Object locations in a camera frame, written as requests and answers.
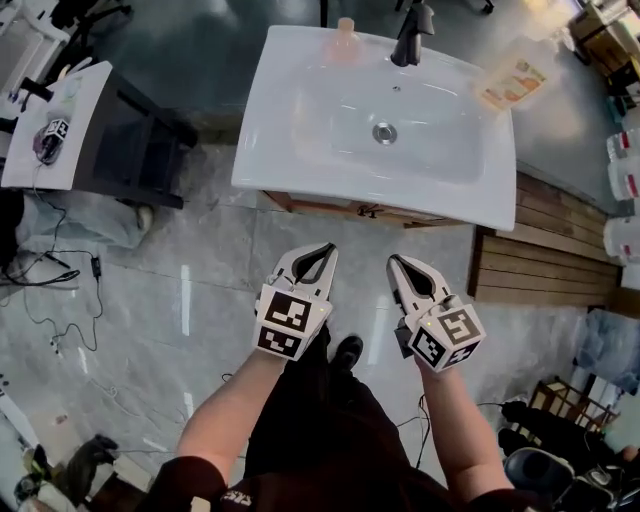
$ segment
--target cardboard box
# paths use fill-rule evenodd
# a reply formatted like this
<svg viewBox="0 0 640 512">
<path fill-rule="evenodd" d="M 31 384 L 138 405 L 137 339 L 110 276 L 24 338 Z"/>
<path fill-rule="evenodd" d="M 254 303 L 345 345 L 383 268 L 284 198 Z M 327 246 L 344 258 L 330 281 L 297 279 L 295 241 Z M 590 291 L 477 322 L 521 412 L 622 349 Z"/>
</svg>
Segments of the cardboard box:
<svg viewBox="0 0 640 512">
<path fill-rule="evenodd" d="M 604 76 L 611 75 L 631 60 L 609 27 L 582 44 L 593 64 Z"/>
<path fill-rule="evenodd" d="M 577 43 L 584 43 L 607 26 L 600 10 L 587 4 L 580 14 L 569 22 L 569 30 Z"/>
</svg>

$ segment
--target small table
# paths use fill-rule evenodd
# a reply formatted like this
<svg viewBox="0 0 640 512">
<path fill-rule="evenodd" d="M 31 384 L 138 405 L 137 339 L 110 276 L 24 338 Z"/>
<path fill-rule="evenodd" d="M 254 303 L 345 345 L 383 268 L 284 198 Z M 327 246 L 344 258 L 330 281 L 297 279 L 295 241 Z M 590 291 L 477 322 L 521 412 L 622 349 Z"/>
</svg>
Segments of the small table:
<svg viewBox="0 0 640 512">
<path fill-rule="evenodd" d="M 170 189 L 183 149 L 196 133 L 120 78 L 108 62 L 67 76 L 32 95 L 13 133 L 2 187 L 83 190 L 136 202 L 182 208 Z M 58 158 L 42 164 L 36 133 L 65 118 L 69 130 Z"/>
</svg>

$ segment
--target white sink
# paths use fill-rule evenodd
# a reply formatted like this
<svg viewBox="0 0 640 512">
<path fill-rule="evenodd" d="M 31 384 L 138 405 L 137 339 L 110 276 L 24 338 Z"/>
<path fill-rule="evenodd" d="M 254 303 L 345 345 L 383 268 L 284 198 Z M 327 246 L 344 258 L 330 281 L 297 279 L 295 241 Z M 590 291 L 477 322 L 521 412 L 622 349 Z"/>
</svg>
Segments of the white sink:
<svg viewBox="0 0 640 512">
<path fill-rule="evenodd" d="M 513 229 L 511 115 L 476 100 L 481 70 L 427 48 L 418 66 L 399 68 L 394 40 L 359 35 L 361 58 L 345 66 L 325 59 L 332 30 L 270 28 L 233 184 Z"/>
</svg>

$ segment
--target black shoe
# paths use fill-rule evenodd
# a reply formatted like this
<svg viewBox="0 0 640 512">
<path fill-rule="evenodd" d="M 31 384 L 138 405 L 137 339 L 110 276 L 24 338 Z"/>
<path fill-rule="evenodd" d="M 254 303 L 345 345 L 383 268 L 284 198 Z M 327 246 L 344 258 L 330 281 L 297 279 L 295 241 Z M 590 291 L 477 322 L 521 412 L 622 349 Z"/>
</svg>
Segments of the black shoe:
<svg viewBox="0 0 640 512">
<path fill-rule="evenodd" d="M 336 355 L 329 364 L 332 372 L 350 372 L 360 359 L 364 343 L 360 336 L 347 336 L 338 345 Z"/>
</svg>

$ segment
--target person's arm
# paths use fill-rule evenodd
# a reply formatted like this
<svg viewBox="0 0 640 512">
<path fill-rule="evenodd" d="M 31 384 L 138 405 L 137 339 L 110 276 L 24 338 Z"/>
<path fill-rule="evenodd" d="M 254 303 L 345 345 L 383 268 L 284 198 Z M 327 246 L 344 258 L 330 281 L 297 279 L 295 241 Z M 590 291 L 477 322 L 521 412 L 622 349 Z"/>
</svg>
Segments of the person's arm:
<svg viewBox="0 0 640 512">
<path fill-rule="evenodd" d="M 435 373 L 416 358 L 429 408 L 433 442 L 449 489 L 466 503 L 497 489 L 513 489 L 495 434 L 455 368 Z"/>
<path fill-rule="evenodd" d="M 228 484 L 231 468 L 249 439 L 286 359 L 254 351 L 240 369 L 191 417 L 178 443 L 178 456 L 213 464 Z"/>
</svg>

